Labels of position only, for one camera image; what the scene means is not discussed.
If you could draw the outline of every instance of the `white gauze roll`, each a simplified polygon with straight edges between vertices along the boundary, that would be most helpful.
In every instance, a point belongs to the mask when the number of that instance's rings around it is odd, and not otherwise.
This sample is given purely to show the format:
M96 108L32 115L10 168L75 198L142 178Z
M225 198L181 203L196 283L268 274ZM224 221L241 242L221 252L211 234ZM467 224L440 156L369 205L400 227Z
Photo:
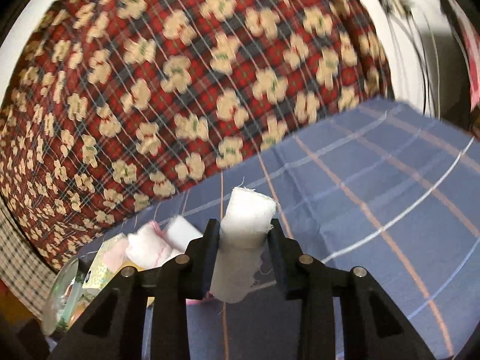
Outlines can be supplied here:
M277 209L272 198L254 190L233 189L220 223L220 243L210 292L227 303L243 300L260 269L260 256Z

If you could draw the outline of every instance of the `pink object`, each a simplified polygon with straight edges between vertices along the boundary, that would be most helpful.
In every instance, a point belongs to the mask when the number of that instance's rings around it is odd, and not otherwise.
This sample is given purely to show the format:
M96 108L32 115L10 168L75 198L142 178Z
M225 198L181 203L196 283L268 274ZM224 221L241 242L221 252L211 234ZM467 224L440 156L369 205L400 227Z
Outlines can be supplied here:
M103 263L111 272L116 272L125 261L125 250L128 247L128 239L119 239L114 245L107 250L102 258Z

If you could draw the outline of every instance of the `orange stripe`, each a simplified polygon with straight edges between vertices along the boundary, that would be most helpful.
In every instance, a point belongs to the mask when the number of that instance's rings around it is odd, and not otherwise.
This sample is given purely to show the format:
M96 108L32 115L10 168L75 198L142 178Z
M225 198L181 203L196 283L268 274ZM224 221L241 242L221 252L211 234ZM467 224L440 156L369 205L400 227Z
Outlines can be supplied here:
M348 128L338 125L334 121L330 121L331 124L339 131L342 131L344 134L353 134ZM403 173L412 177L417 183L421 184L425 189L429 190L433 187L433 184L424 179L420 173L418 173L412 167L406 165L405 163L401 162L399 159L390 156L390 153L387 152L385 149L381 148L375 143L370 142L364 137L356 137L356 140L360 142L363 146L367 147L368 149L376 152L381 157L386 157L388 163L395 166L397 169L402 171ZM477 227L463 214L463 212L450 200L448 199L443 193L441 193L438 189L435 189L431 192L433 196L435 196L445 207L447 207L453 215L457 217L457 219L474 235L474 237L480 237L480 231Z
M282 218L283 225L285 226L286 234L289 236L289 238L294 239L292 231L290 229L290 225L287 221L287 217L285 216L285 213L283 212L282 206L280 204L280 200L278 199L277 193L275 192L275 188L273 188L272 180L270 180L270 176L267 172L265 164L263 163L263 159L260 156L260 153L258 153L258 160L260 161L260 166L262 167L263 173L265 174L265 178L267 180L268 188L270 188L270 192L272 192L272 196L278 204L278 212L280 213L280 217Z
M370 115L370 116L381 116L383 115L383 112L378 112L374 111L369 108L365 107L359 107L361 112L364 114ZM411 124L398 119L397 117L393 115L388 115L387 119L385 120L387 123L391 124L392 126L398 127L401 130L404 130L406 132L409 132L411 134L417 134L419 132L418 127L412 126ZM423 139L426 140L427 142L431 143L434 146L437 146L441 149L444 149L446 152L448 152L450 155L457 157L458 154L460 153L460 150L457 149L456 147L452 146L449 144L447 141L435 137L435 135L432 135L429 132L426 131L420 131L419 136ZM463 162L466 166L469 168L473 169L477 173L480 173L480 164L476 162L474 159L470 158L468 155L464 154L463 156L460 157L460 161Z
M220 221L223 219L223 172L220 172ZM229 360L229 329L227 327L227 305L222 306L223 347L225 360Z
M368 220L371 222L372 225L374 225L377 230L382 227L378 219L371 213L370 209L368 208L368 205L363 202L357 195L355 195L343 182L342 180L335 174L333 173L326 165L325 163L320 160L314 153L310 151L310 149L298 138L294 137L294 139L297 141L298 145L301 147L304 152L308 154L308 156L315 162L319 168L321 168L325 173L328 174L328 176L332 179L332 181L340 188L342 191L347 195L355 204L360 206L361 210L364 212L365 216L368 218ZM398 245L395 243L395 241L390 237L390 235L387 234L386 231L381 233L382 238L385 240L385 242L388 244L388 246L392 249L392 251L397 255L398 259L402 262L403 266L405 267L406 271L410 274L412 277L413 281L417 285L418 289L422 293L423 297L425 299L430 298L430 293L428 292L427 287L425 286L424 282L420 278L420 276L417 274L415 268L413 265L410 263L408 260L407 256L403 254L402 250L398 247ZM448 333L448 329L446 327L445 322L443 321L442 315L440 314L440 311L438 310L435 302L429 301L429 306L431 308L431 311L433 315L435 316L435 319L437 320L437 323L440 327L440 330L443 335L443 340L445 341L445 345L447 347L447 350L450 354L450 356L453 356L453 345L452 345L452 340L450 339L450 334Z

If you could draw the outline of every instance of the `teddy bear print fabric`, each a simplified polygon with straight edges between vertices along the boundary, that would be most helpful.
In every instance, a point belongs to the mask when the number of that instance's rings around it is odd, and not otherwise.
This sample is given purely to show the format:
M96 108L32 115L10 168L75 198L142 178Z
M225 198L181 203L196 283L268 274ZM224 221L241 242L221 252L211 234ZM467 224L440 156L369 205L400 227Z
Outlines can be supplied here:
M391 91L359 0L57 0L0 111L0 191L53 268L115 223Z

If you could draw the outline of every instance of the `black cable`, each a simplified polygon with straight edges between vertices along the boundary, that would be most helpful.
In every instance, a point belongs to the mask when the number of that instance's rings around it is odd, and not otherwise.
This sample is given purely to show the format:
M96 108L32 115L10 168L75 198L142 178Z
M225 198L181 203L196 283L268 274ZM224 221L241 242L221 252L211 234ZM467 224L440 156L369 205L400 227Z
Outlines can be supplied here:
M421 44L421 48L422 48L422 51L423 51L423 61L424 61L424 65L425 65L425 72L427 73L427 82L428 82L428 88L429 88L429 90L427 91L427 102L428 102L428 110L430 111L430 115L431 115L430 93L433 93L433 88L431 86L430 73L429 73L429 69L428 69L428 65L427 65L427 52L425 51L425 44L423 43L422 33L420 32L420 28L418 27L417 22L415 21L415 19L413 18L413 15L411 13L409 13L409 15L406 18L407 24L409 25L410 33L413 33L412 27L410 25L410 19L413 22L413 26L415 27L415 30L417 31L418 37L420 38L420 44Z
M409 31L406 29L403 23L399 19L397 19L396 16L391 15L391 17L394 20L394 22L397 23L397 25L400 27L400 30L402 30L405 33L406 37L409 39L410 43L412 44L413 49L415 50L415 53L417 54L418 63L420 64L420 70L423 76L423 80L422 80L423 82L423 114L425 115L425 112L427 110L427 84L426 84L425 70L423 69L423 63L422 63L422 57L420 55L420 51L418 50L412 35L409 33Z

